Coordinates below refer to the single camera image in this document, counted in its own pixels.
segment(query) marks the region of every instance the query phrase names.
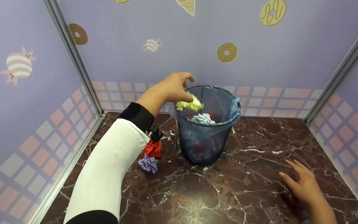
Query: metal frame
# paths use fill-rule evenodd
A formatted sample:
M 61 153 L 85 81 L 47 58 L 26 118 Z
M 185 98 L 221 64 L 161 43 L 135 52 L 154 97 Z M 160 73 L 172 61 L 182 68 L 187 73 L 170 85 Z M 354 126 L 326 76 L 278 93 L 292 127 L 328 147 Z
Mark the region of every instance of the metal frame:
M 91 131 L 82 141 L 78 151 L 73 156 L 71 161 L 64 167 L 62 174 L 58 177 L 58 179 L 54 182 L 51 189 L 46 194 L 46 197 L 41 200 L 40 206 L 38 206 L 37 210 L 34 211 L 33 216 L 27 222 L 28 224 L 40 224 L 42 219 L 45 217 L 45 214 L 51 207 L 55 197 L 58 195 L 60 189 L 63 187 L 64 182 L 67 180 L 68 176 L 71 174 L 71 171 L 74 169 L 77 161 L 80 159 L 82 153 L 86 150 L 89 142 L 94 136 L 96 130 L 101 125 L 103 119 L 105 118 L 106 113 L 103 113 L 95 122 L 95 125 L 92 127 Z
M 352 69 L 354 64 L 358 60 L 358 39 L 353 44 L 352 48 L 349 50 L 348 54 L 344 57 L 341 64 L 335 71 L 334 75 L 325 86 L 323 92 L 320 97 L 313 105 L 309 113 L 304 119 L 304 122 L 309 126 L 314 118 L 320 113 L 323 109 L 324 105 L 328 102 L 331 96 L 337 91 L 339 86 L 342 84 L 344 79 L 349 74 L 349 71 Z
M 76 44 L 73 41 L 71 32 L 68 29 L 66 21 L 64 20 L 64 16 L 59 4 L 56 2 L 56 0 L 44 0 L 44 2 L 47 6 L 49 14 L 52 17 L 56 29 L 59 32 L 59 35 L 64 43 L 67 53 L 70 56 L 71 61 L 74 63 L 74 67 L 77 70 L 78 76 L 80 77 L 82 84 L 84 85 L 85 91 L 88 93 L 92 105 L 95 107 L 98 116 L 102 116 L 102 106 L 100 104 L 100 101 L 98 100 L 96 91 L 92 85 L 91 79 L 89 78 L 88 72 L 86 71 L 84 62 L 81 59 Z

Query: black clip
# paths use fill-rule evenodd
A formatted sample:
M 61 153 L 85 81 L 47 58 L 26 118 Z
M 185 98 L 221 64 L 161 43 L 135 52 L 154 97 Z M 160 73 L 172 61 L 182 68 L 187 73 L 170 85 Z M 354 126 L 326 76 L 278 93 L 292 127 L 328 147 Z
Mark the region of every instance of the black clip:
M 163 136 L 163 133 L 159 130 L 158 126 L 151 125 L 149 130 L 151 132 L 150 139 L 153 142 L 159 142 Z

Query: blue mesh trash can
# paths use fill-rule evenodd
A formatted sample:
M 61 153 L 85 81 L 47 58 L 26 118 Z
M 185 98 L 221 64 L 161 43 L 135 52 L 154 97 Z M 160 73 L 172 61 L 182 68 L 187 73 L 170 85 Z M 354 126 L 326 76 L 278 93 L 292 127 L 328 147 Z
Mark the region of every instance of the blue mesh trash can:
M 199 111 L 169 111 L 177 120 L 183 156 L 194 165 L 207 166 L 218 160 L 223 152 L 232 125 L 240 119 L 239 98 L 217 86 L 193 86 L 186 91 L 195 95 L 204 108 Z M 188 119 L 194 115 L 212 114 L 215 124 L 201 124 Z

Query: purple wall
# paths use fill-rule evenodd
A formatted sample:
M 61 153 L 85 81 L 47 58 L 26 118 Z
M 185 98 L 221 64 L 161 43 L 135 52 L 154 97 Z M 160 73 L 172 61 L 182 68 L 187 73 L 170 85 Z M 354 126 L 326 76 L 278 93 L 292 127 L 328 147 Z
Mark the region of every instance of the purple wall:
M 286 13 L 272 26 L 260 18 L 267 0 L 195 2 L 193 17 L 175 0 L 61 1 L 67 23 L 88 35 L 78 49 L 91 79 L 104 85 L 105 109 L 122 110 L 142 93 L 136 85 L 188 71 L 198 84 L 242 98 L 243 115 L 304 118 L 358 37 L 358 1 L 285 0 Z M 148 39 L 162 47 L 145 52 Z M 226 42 L 238 49 L 229 63 L 217 57 Z
M 311 127 L 358 197 L 358 62 Z
M 95 120 L 44 2 L 0 0 L 0 223 L 31 217 Z

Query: yellow crumpled paper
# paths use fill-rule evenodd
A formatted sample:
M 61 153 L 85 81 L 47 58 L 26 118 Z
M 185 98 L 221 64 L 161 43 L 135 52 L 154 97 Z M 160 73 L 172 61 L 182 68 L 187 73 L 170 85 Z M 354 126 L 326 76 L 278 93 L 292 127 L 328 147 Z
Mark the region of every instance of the yellow crumpled paper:
M 187 103 L 184 101 L 180 101 L 176 103 L 176 110 L 183 110 L 183 108 L 188 108 L 191 109 L 193 111 L 198 111 L 200 109 L 203 109 L 204 104 L 202 104 L 197 97 L 195 97 L 195 95 L 189 93 L 192 97 L 193 97 L 193 102 L 191 103 Z

